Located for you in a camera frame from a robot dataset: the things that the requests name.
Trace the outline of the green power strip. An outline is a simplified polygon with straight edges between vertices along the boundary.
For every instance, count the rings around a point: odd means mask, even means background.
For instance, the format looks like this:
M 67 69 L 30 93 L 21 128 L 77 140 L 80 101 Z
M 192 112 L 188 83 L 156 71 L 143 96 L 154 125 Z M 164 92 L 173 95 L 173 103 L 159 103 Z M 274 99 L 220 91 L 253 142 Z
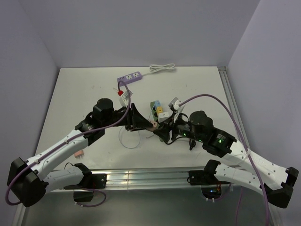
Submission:
M 154 107 L 154 101 L 150 103 L 150 109 L 151 109 L 150 116 L 153 117 L 152 121 L 156 121 L 158 123 L 158 125 L 159 125 L 160 123 L 158 122 L 158 114 L 156 112 L 156 108 Z

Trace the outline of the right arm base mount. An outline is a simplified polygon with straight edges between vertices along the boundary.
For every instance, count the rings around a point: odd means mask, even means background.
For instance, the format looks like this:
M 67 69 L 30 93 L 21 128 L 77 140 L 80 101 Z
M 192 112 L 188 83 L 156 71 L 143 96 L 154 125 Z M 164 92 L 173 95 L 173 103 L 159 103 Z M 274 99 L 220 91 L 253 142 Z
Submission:
M 190 170 L 188 174 L 187 182 L 191 186 L 200 186 L 205 200 L 213 202 L 221 199 L 231 189 L 230 182 L 219 181 L 204 170 Z

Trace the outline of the purple power strip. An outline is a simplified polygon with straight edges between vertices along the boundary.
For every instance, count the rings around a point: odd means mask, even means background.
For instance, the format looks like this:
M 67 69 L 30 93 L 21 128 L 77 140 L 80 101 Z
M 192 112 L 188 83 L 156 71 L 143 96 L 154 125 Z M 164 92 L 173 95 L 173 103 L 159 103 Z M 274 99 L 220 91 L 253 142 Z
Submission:
M 142 74 L 140 72 L 134 72 L 128 75 L 121 76 L 117 78 L 117 82 L 123 81 L 126 85 L 134 83 L 142 79 Z

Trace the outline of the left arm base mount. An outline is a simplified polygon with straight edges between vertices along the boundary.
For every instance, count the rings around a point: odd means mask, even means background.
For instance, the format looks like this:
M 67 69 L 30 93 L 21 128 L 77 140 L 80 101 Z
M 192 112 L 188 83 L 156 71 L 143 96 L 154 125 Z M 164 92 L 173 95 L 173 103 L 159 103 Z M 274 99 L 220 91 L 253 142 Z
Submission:
M 96 207 L 106 201 L 106 194 L 102 191 L 106 187 L 107 175 L 106 174 L 91 174 L 84 177 L 77 185 L 65 186 L 64 190 L 83 190 L 83 192 L 73 192 L 73 200 L 77 205 L 83 207 Z M 97 204 L 86 204 L 91 202 L 97 194 L 101 194 L 103 199 Z

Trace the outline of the white plug adapter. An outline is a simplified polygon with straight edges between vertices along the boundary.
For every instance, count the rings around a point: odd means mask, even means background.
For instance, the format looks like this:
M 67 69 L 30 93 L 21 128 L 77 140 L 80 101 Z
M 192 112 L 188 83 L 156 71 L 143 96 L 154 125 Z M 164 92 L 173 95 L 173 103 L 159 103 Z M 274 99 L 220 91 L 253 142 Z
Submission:
M 162 112 L 158 114 L 158 122 L 161 123 L 169 118 L 169 112 Z

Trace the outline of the yellow plug adapter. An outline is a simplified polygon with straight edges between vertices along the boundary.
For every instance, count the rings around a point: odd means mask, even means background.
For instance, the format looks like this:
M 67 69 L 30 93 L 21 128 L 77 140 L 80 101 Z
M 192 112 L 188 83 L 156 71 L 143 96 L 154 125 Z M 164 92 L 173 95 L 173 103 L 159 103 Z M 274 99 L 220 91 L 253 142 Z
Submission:
M 156 108 L 156 112 L 157 112 L 157 114 L 162 113 L 162 112 L 163 112 L 162 107 L 161 107 L 161 106 L 158 106 L 158 107 Z

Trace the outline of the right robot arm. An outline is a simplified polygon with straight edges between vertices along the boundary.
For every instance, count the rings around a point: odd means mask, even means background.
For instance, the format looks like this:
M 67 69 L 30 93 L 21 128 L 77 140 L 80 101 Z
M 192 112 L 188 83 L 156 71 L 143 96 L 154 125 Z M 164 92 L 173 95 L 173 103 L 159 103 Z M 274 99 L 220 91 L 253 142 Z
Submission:
M 236 169 L 217 160 L 209 160 L 203 170 L 189 172 L 194 185 L 213 185 L 218 182 L 234 183 L 265 194 L 270 204 L 287 208 L 298 177 L 294 167 L 284 168 L 245 149 L 231 134 L 214 127 L 213 120 L 204 111 L 193 112 L 188 121 L 173 117 L 160 123 L 153 131 L 164 142 L 174 141 L 178 136 L 202 143 L 202 148 L 213 156 L 241 167 Z

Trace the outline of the blue USB charger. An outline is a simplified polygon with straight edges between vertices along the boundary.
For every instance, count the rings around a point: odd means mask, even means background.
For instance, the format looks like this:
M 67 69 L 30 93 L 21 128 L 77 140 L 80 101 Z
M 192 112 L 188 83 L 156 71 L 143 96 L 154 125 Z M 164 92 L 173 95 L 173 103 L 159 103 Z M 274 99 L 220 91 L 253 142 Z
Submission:
M 161 106 L 161 103 L 159 100 L 156 100 L 154 101 L 154 107 L 157 108 L 157 107 L 160 107 Z

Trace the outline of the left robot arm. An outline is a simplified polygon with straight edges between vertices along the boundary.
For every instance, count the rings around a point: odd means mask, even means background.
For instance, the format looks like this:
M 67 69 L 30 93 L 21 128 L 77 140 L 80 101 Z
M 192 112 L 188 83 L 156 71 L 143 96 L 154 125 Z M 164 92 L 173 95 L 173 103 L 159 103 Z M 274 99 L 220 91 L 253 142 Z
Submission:
M 144 118 L 131 103 L 127 107 L 114 110 L 108 98 L 99 99 L 93 110 L 61 141 L 27 160 L 15 159 L 10 166 L 5 201 L 13 192 L 19 203 L 25 207 L 36 204 L 53 190 L 74 186 L 79 189 L 93 188 L 91 170 L 82 163 L 69 169 L 54 169 L 74 153 L 85 149 L 105 134 L 105 129 L 124 126 L 128 131 L 152 128 L 152 123 Z

